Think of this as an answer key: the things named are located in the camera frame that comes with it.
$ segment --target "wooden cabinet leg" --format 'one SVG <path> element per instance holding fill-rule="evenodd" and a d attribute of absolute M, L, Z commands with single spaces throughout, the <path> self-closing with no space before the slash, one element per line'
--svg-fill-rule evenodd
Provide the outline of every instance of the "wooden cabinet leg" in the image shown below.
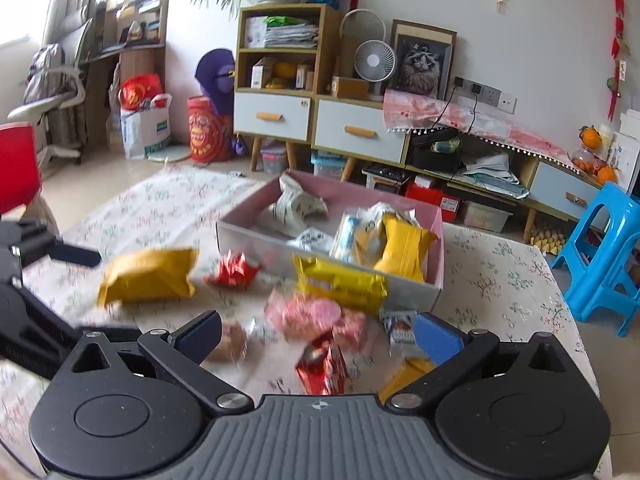
<path fill-rule="evenodd" d="M 262 137 L 254 137 L 254 146 L 251 150 L 251 171 L 255 171 L 258 166 L 258 157 L 260 156 L 260 146 L 262 145 Z"/>
<path fill-rule="evenodd" d="M 344 169 L 342 170 L 342 176 L 340 177 L 340 182 L 348 182 L 351 178 L 351 173 L 353 173 L 353 168 L 358 161 L 354 156 L 350 156 L 347 159 L 347 163 L 344 165 Z"/>
<path fill-rule="evenodd" d="M 536 216 L 538 212 L 530 208 L 529 214 L 527 214 L 527 223 L 524 226 L 524 234 L 522 235 L 522 241 L 525 244 L 529 244 L 531 242 L 531 231 L 533 230 L 533 225 L 536 223 Z"/>
<path fill-rule="evenodd" d="M 285 142 L 285 147 L 287 148 L 287 160 L 289 161 L 289 169 L 297 170 L 298 162 L 296 161 L 296 145 L 293 142 Z"/>

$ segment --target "yellow snack package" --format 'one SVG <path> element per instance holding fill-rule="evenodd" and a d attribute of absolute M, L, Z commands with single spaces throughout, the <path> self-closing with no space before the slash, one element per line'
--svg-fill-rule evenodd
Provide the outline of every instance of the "yellow snack package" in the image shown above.
<path fill-rule="evenodd" d="M 438 237 L 427 229 L 412 226 L 392 215 L 385 215 L 383 222 L 386 231 L 385 251 L 373 268 L 423 282 L 422 262 L 429 245 Z"/>
<path fill-rule="evenodd" d="M 100 285 L 96 301 L 175 300 L 190 298 L 195 287 L 187 275 L 198 259 L 197 249 L 146 249 L 112 261 Z"/>
<path fill-rule="evenodd" d="M 394 393 L 417 381 L 424 374 L 431 372 L 435 367 L 436 365 L 428 359 L 405 359 L 398 373 L 394 375 L 394 378 L 378 392 L 380 402 L 384 404 Z"/>
<path fill-rule="evenodd" d="M 345 308 L 377 317 L 386 297 L 386 279 L 373 272 L 350 269 L 321 258 L 294 256 L 298 288 L 318 298 L 328 298 Z"/>

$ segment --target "pink box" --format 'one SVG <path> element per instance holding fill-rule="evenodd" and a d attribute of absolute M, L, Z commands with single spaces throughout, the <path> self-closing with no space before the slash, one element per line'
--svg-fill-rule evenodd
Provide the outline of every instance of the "pink box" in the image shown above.
<path fill-rule="evenodd" d="M 414 209 L 415 217 L 420 225 L 438 237 L 438 240 L 434 241 L 429 248 L 427 283 L 376 272 L 372 269 L 366 270 L 386 276 L 389 293 L 385 300 L 384 306 L 386 308 L 402 308 L 421 312 L 433 308 L 444 282 L 442 212 L 439 207 L 385 191 L 366 189 L 349 182 L 336 182 L 334 179 L 310 173 L 293 170 L 288 170 L 286 173 L 295 178 L 306 192 L 325 200 L 329 209 L 328 218 L 313 216 L 306 220 L 309 226 L 316 227 L 327 234 L 335 235 L 345 209 L 367 208 L 377 202 L 386 202 L 401 210 Z M 296 269 L 292 259 L 294 254 L 301 256 L 314 254 L 329 259 L 326 254 L 298 250 L 287 245 L 288 238 L 285 236 L 268 235 L 260 232 L 256 227 L 258 215 L 267 206 L 276 202 L 281 194 L 280 183 L 276 177 L 218 220 L 216 230 L 220 254 L 229 250 L 242 251 L 260 261 L 268 272 L 288 278 L 296 277 Z M 332 262 L 351 268 L 363 268 L 338 260 L 332 260 Z"/>

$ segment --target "blue plastic stool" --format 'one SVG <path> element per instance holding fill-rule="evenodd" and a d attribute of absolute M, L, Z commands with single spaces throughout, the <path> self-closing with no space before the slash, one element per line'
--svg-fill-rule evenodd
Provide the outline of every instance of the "blue plastic stool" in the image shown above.
<path fill-rule="evenodd" d="M 609 228 L 600 246 L 595 247 L 585 241 L 585 236 L 603 206 L 609 211 Z M 569 267 L 571 285 L 564 299 L 575 319 L 586 321 L 602 306 L 625 316 L 618 335 L 626 335 L 638 309 L 640 294 L 625 265 L 639 237 L 640 203 L 616 184 L 607 182 L 589 204 L 552 265 L 555 269 L 565 262 Z M 622 286 L 626 294 L 616 291 L 616 286 L 619 289 Z"/>

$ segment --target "drawer handle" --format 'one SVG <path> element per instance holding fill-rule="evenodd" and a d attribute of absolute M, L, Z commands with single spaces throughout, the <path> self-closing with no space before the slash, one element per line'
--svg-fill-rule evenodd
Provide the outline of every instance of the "drawer handle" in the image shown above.
<path fill-rule="evenodd" d="M 256 119 L 262 119 L 263 121 L 281 121 L 282 120 L 282 115 L 281 114 L 270 114 L 268 112 L 256 112 L 255 113 L 255 118 Z"/>
<path fill-rule="evenodd" d="M 356 137 L 366 137 L 367 139 L 373 139 L 376 133 L 373 130 L 365 130 L 364 128 L 357 128 L 356 126 L 345 126 L 344 131 L 347 134 L 355 135 Z"/>
<path fill-rule="evenodd" d="M 571 194 L 569 192 L 567 192 L 567 194 L 566 194 L 566 199 L 569 202 L 572 202 L 572 203 L 574 203 L 576 205 L 580 205 L 582 207 L 587 207 L 587 201 L 585 199 L 580 198 L 579 196 L 575 196 L 574 194 Z"/>

